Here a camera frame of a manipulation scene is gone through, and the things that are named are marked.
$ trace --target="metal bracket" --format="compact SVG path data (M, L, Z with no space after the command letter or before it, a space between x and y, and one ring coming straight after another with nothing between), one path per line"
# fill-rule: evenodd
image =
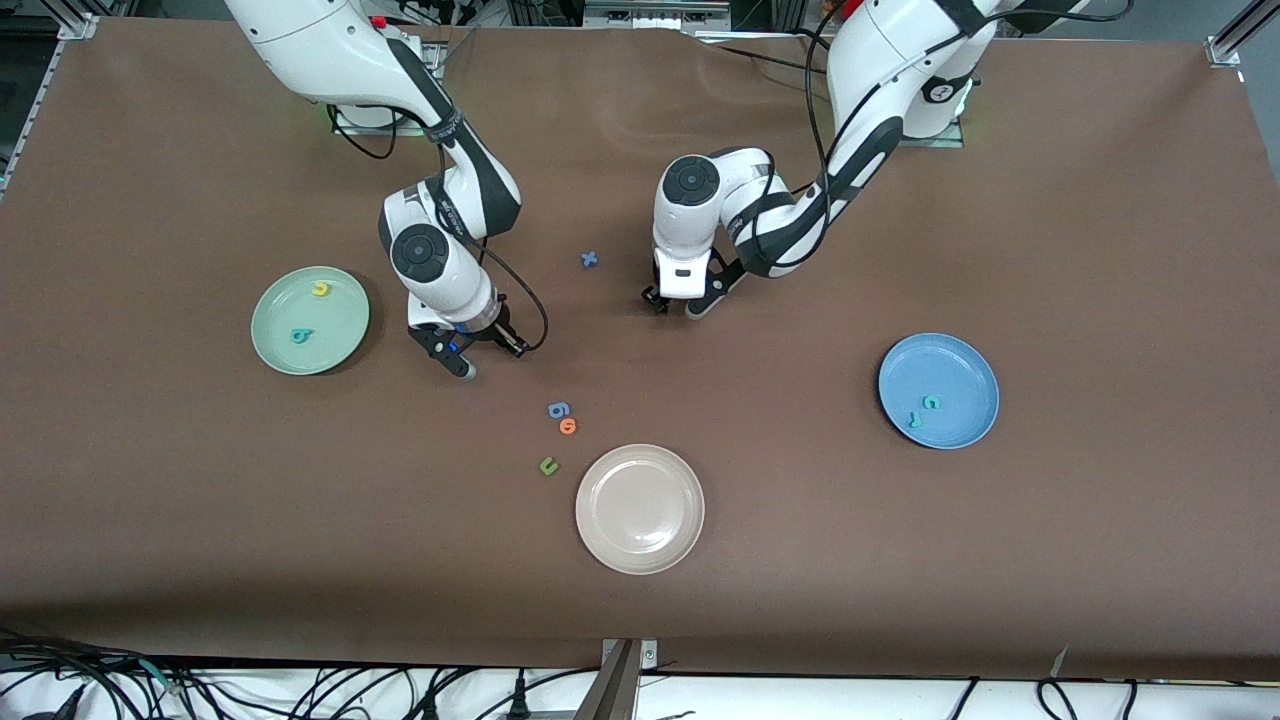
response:
M1208 36L1208 40L1204 41L1204 55L1208 56L1208 64L1215 68L1234 68L1240 64L1239 53L1231 53L1226 58L1220 56L1213 40L1216 40L1216 37L1211 35Z
M49 68L45 69L45 77L40 79L40 90L36 91L36 100L32 101L31 110L27 111L27 120L22 124L22 132L18 135L18 142L13 145L13 155L9 158L9 163L4 167L4 176L0 177L0 200L4 199L5 191L9 190L9 182L13 178L13 172L18 167L18 158L27 146L27 136L31 135L32 126L36 124L36 113L38 113L40 106L45 104L45 92L49 91L49 83L54 82L54 70L58 69L58 60L63 58L63 50L65 49L67 41L59 41L58 46L54 47L54 56L49 59Z
M654 643L650 651L645 643ZM658 659L655 641L604 641L604 662L596 673L591 688L586 691L582 705L573 714L573 720L634 720L636 714L636 694L640 691L640 664L653 655Z
M58 40L88 40L97 32L97 15L79 13L79 22L68 24L59 18L58 24L61 26L58 31Z
M604 641L604 648L600 651L600 664L603 665L609 660L609 653L613 647L622 641ZM640 669L653 670L658 666L658 639L646 638L640 641Z
M902 147L964 147L964 129L960 120L951 120L947 127L933 137L904 137Z
M449 56L449 44L443 40L420 40L416 36L411 37L413 40L412 45L419 46L416 47L417 55L419 58L422 59L422 64L426 65L428 72L430 72L431 77L434 77L436 81L444 82L444 63ZM348 111L352 113L357 110L358 109L348 109ZM390 115L385 110L381 110L380 113L387 115L387 119L389 122ZM342 108L338 109L338 113L334 117L334 122L338 124L339 128L346 131L347 135L352 136L367 135L374 137L388 137L392 135L389 126L369 127L366 124L358 124L351 122L351 119L348 119L347 115L343 114ZM408 118L401 118L399 123L396 127L396 135L401 137L417 137L422 135L422 126L417 124L416 122Z

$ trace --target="power cord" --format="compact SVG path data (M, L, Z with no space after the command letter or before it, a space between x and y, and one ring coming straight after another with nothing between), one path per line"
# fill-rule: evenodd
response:
M1129 714L1133 712L1133 703L1138 700L1138 680L1125 680L1125 684L1129 685L1129 696L1125 698L1124 710L1120 712L1120 720L1129 720ZM1036 700L1039 701L1041 710L1044 711L1044 715L1048 715L1053 720L1064 720L1062 716L1050 710L1048 701L1044 700L1044 688L1053 688L1053 691L1057 692L1057 697L1062 700L1062 706L1066 707L1068 717L1071 720L1079 720L1079 716L1075 714L1075 707L1066 697L1066 691L1064 691L1062 685L1060 685L1053 678L1044 678L1043 680L1036 683Z
M978 687L978 679L979 678L977 675L969 678L969 684L965 687L964 692L960 693L956 708L951 711L951 716L947 720L960 720L960 714L964 712L964 706L969 702L969 696L972 696L973 689Z
M392 113L392 142L390 142L390 145L387 146L387 152L383 152L381 155L379 155L379 154L369 150L364 145L356 142L356 140L353 137L351 137L349 135L347 135L347 129L343 128L340 124L338 124L338 108L335 105L325 105L325 111L329 113L329 124L332 126L332 129L337 131L338 135L340 135L343 137L343 140L346 140L347 142L349 142L352 147L355 147L356 150L360 150L365 155L369 155L374 160L385 160L385 159L388 159L388 158L392 156L392 152L396 151L396 136L398 135L397 129L399 128L399 120L401 120L401 118L399 118L399 114L398 114L397 110L394 110L392 108L387 108L387 109L390 110L390 113Z
M561 678L568 678L570 675L581 675L582 673L595 673L598 670L599 670L599 667L579 667L577 670L564 670L563 673L556 673L554 675L547 675L545 678L541 678L539 680L534 680L532 683L529 683L529 685L526 685L524 688L524 691L521 691L521 693L524 693L525 691L531 691L531 689L534 689L534 688L536 688L539 685L545 685L547 683L550 683L553 680L559 680ZM476 720L484 720L485 717L489 716L490 712L494 712L495 710L500 708L503 705L507 705L508 702L513 701L515 698L516 698L516 693L511 693L509 696L499 700L498 702L495 702L492 706L489 706L488 710L485 710L480 715L476 715Z
M783 60L782 58L771 58L768 55L760 55L759 53L751 53L750 50L739 50L737 47L723 47L723 46L719 46L719 45L717 45L717 47L719 47L721 50L723 50L726 53L732 53L735 55L741 55L744 58L753 58L755 60L764 60L765 63L774 63L774 64L778 64L778 65L786 65L788 68L796 68L797 70L805 69L805 67L803 64L794 63L791 60ZM815 69L815 70L813 70L813 73L814 74L819 74L819 76L824 76L824 74L827 74L827 70Z
M511 708L507 710L507 720L525 720L532 712L529 711L529 702L525 700L525 669L516 674L516 689L511 693Z

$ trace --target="metal frame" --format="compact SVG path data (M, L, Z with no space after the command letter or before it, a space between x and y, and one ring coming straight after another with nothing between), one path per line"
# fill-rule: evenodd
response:
M45 92L49 91L49 83L54 81L54 70L58 69L58 60L61 59L63 50L65 49L67 41L59 40L58 46L54 47L54 56L49 59L49 68L45 69L45 77L40 79L40 90L36 91L36 100L31 104L31 110L27 111L27 120L22 124L22 133L18 135L18 142L13 145L13 156L9 158L9 164L4 168L4 179L0 181L0 200L4 199L5 191L9 190L13 170L18 167L18 158L27 145L27 136L31 135L31 127L36 123L36 113L45 104Z
M1204 41L1208 61L1216 68L1240 64L1240 47L1280 15L1280 0L1251 0L1217 35Z
M613 641L605 650L607 657L600 671L586 691L582 705L573 720L632 720L636 712L636 693L640 689L640 665L644 662L643 641Z
M88 40L101 15L132 15L137 0L40 0L60 28L58 40Z

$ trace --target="green plate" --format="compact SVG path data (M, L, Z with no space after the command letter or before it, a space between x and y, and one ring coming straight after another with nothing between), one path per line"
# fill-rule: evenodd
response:
M317 282L329 284L323 297L312 292ZM348 273L324 265L293 270L271 283L251 323L257 356L289 375L337 366L356 351L367 329L365 288Z

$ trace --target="cable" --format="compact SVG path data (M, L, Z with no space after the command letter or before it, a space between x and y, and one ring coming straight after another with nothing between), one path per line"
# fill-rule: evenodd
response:
M969 684L965 687L964 692L960 693L960 700L956 702L956 708L951 711L951 717L947 720L960 720L960 714L964 712L964 705L969 702L969 696L973 694L973 689L978 687L978 676L974 675L969 678Z
M1120 720L1129 720L1129 714L1133 712L1133 703L1138 700L1138 680L1125 680L1129 685L1129 698L1124 702L1124 711L1120 712Z
M289 716L289 712L287 710L280 710L278 707L270 707L270 706L266 706L266 705L260 705L260 703L256 703L256 702L247 701L247 700L244 700L242 697L237 697L237 696L232 694L230 692L228 692L221 685L219 685L218 683L206 683L206 684L210 688L220 692L227 700L234 702L236 705L239 705L241 707L248 707L250 710L259 710L261 712L269 712L271 715L278 715L280 717L288 717Z
M808 37L809 40L817 42L818 45L822 45L823 50L831 50L831 44L827 42L827 40L824 37L822 37L820 35L818 35L817 32L814 32L814 31L812 31L809 28L804 28L804 27L792 28L792 29L787 31L787 35L803 35L803 36Z
M367 685L364 687L364 689L361 689L360 692L357 692L357 693L352 694L351 697L348 697L347 702L339 705L338 710L334 711L334 714L332 716L332 720L338 720L339 717L342 717L342 714L346 712L347 708L351 707L356 701L358 701L365 693L367 693L369 691L376 688L381 683L385 683L387 680L390 680L396 675L401 675L401 674L404 674L407 676L408 675L408 669L407 667L401 667L398 670L392 670L390 673L383 675L381 678L378 678L372 683L369 683Z
M392 113L392 142L390 145L387 146L387 152L378 155L374 151L365 147L364 145L356 142L355 138L347 135L346 128L338 124L338 108L335 105L325 105L325 111L329 113L329 123L333 126L333 129L338 131L338 135L340 135L343 140L349 142L352 147L360 150L365 155L369 155L374 160L385 160L392 156L392 152L396 151L396 136L397 136L397 129L399 128L399 115L397 114L396 110L392 110L390 108L387 109L390 110Z
M525 692L529 692L529 691L536 688L538 685L545 685L547 683L550 683L552 680L559 680L561 678L568 678L570 675L581 675L582 673L595 673L598 670L599 670L599 667L579 667L577 670L564 670L563 673L556 673L554 675L548 675L548 676L545 676L545 678L543 678L540 680L534 680L532 683L529 683L527 685L525 685ZM511 693L509 696L499 700L498 702L493 703L489 707L489 710L485 710L480 715L476 715L476 720L484 720L485 717L489 716L490 712L500 708L503 705L507 705L515 697L516 697L516 693Z
M755 5L751 5L751 9L748 10L745 15L742 15L742 22L737 23L737 27L728 28L730 32L733 32L736 29L742 29L742 26L746 24L746 20L751 18L751 13L759 10L760 5L763 5L763 4L764 4L764 0L755 0Z
M534 306L538 307L538 314L541 315L543 318L543 336L538 338L538 342L530 345L525 350L525 352L532 352L534 350L541 347L543 343L547 342L547 334L550 333L552 329L552 323L550 319L548 319L547 316L547 307L543 305L541 299L538 297L538 293L534 292L534 288L529 287L529 283L525 282L525 278L520 277L520 273L517 273L516 270L512 270L511 265L508 265L507 261L503 260L497 252L489 250L488 245L481 247L480 245L476 243L475 240L471 240L470 237L466 236L463 236L461 240L467 245L470 245L471 247L476 247L484 251L490 258L493 258L493 261L500 265L502 269L506 270L508 275L511 275L511 279L516 281L516 284L518 284L520 288L525 291L525 295L527 295L529 299L534 301ZM456 676L457 675L451 676L449 680L447 682L452 682Z
M1044 711L1044 715L1048 715L1053 720L1064 720L1061 716L1059 716L1059 714L1048 708L1048 702L1044 700L1044 688L1053 688L1055 691L1057 691L1057 697L1062 698L1062 705L1066 706L1066 714L1071 717L1071 720L1080 720L1075 715L1075 707L1071 706L1071 701L1066 698L1066 691L1064 691L1062 685L1059 685L1057 680L1052 678L1046 678L1036 683L1036 700L1039 701L1041 708Z
M777 63L778 65L786 65L788 68L796 68L797 70L805 69L805 67L801 65L800 63L792 63L791 60L783 60L781 58L771 58L768 55L760 55L759 53L751 53L749 50L739 50L737 47L723 47L723 46L719 46L719 45L717 45L717 47L719 47L721 50L723 50L726 53L732 53L735 55L742 55L744 58L754 58L756 60L764 60L765 63ZM827 70L817 70L815 69L813 72L814 72L814 74L819 74L819 76L827 74Z
M1061 10L1037 10L1034 8L1015 8L1012 10L1005 10L1004 13L996 13L987 18L987 23L996 20L1002 20L1005 18L1011 18L1014 15L1048 15L1051 18L1059 18L1062 20L1080 20L1084 23L1110 23L1119 20L1120 18L1129 14L1133 10L1134 0L1125 0L1124 8L1111 13L1110 15L1092 15L1088 13L1065 13Z
M14 667L12 670L4 670L4 671L5 673L14 673L17 670L18 670L18 667ZM45 673L47 673L47 670L32 670L31 673L27 673L24 676L19 678L14 684L12 684L12 685L9 685L9 687L6 687L4 689L0 689L0 697L4 697L5 694L9 693L9 691L17 688L18 685L26 683L27 680L29 680L32 678L44 675Z
M995 15L989 15L986 19L986 22L983 23L983 27L986 27L986 24L988 24L988 23L1000 20L1000 19L1004 19L1004 18L1007 18L1007 17L1011 17L1011 15L1025 15L1025 14L1052 15L1052 17L1061 18L1061 19L1084 20L1084 22L1094 22L1094 23L1114 22L1114 20L1119 20L1120 18L1128 15L1129 12L1133 10L1134 1L1135 0L1125 0L1125 6L1121 8L1120 10L1110 14L1110 15L1091 15L1091 14L1085 14L1085 13L1066 13L1066 12L1059 12L1059 10L1036 10L1036 9L1014 9L1014 10L1006 10L1004 13L996 13ZM814 241L813 246L804 254L804 256L801 256L797 260L792 260L790 263L773 263L774 268L783 268L783 269L786 269L786 268L794 268L796 265L800 265L801 263L806 261L809 258L813 258L814 252L818 251L818 249L822 246L823 241L827 238L827 231L831 229L831 223L832 223L832 217L831 217L831 211L832 211L832 206L831 206L832 205L831 204L831 174L827 172L827 168L831 164L831 158L832 158L832 155L836 151L836 146L840 143L841 137L844 137L845 131L849 128L849 126L851 124L852 119L855 117L858 117L858 113L863 109L863 106L867 104L867 101L870 100L872 96L881 87L883 87L883 83L884 83L884 81L881 81L879 83L872 86L872 88L867 92L867 95L864 95L863 99L858 101L858 105L854 106L854 110L849 114L849 117L845 118L845 122L841 124L840 129L836 132L836 136L831 140L831 145L824 149L823 143L822 143L822 133L818 129L818 117L817 117L817 113L814 111L814 108L813 108L813 97L814 97L813 96L813 76L814 74L826 74L826 73L822 73L822 70L815 70L813 68L814 49L818 45L823 45L823 47L826 47L828 50L831 49L829 45L826 45L826 44L822 42L822 31L826 29L826 27L831 22L831 19L836 15L836 13L840 12L841 8L845 6L846 3L849 3L849 0L838 0L837 3L835 3L832 5L831 10L828 10L823 15L822 20L818 23L818 27L814 28L813 31L801 29L801 28L796 28L796 29L791 31L792 33L804 35L804 36L810 37L810 40L813 40L813 42L809 44L809 50L805 53L805 61L804 61L804 65L803 65L803 69L805 72L804 94L805 94L805 108L806 108L806 110L809 113L809 129L813 133L814 146L815 146L815 149L818 151L818 172L820 173L819 174L819 181L820 181L820 184L822 184L822 193L823 193L823 201L826 204L826 209L823 211L823 218L822 218L822 229L818 231L818 238ZM937 53L937 51L940 51L940 50L950 46L954 42L959 42L961 40L964 40L964 37L965 37L964 32L956 33L956 35L954 35L954 36L943 40L942 42L938 42L937 45L929 47L928 50L925 50L924 51L924 56L932 55L932 54L934 54L934 53ZM742 50L733 50L731 47L722 47L722 50L730 50L730 51L739 53L739 54L745 54L746 53L746 51L742 51ZM785 60L778 60L777 58L760 56L760 59L765 59L765 60L771 60L771 61L778 61L781 64L787 64L787 65L792 65L794 67L792 63L788 63L788 61L785 61ZM774 168L776 168L774 161L773 161L773 155L769 155L767 151L765 151L765 155L768 155L768 158L769 158L769 165L768 165L769 179L764 183L764 190L760 192L760 199L762 200L765 196L768 196L769 190L772 190L772 187L773 187L773 172L774 172ZM794 190L794 191L791 191L791 195L797 195L799 192L801 192L804 190L808 190L813 184L814 183L809 183L808 186L804 186L801 188ZM763 213L758 213L758 214L755 214L755 217L751 218L751 234L756 236L756 237L759 236L760 215L763 215Z

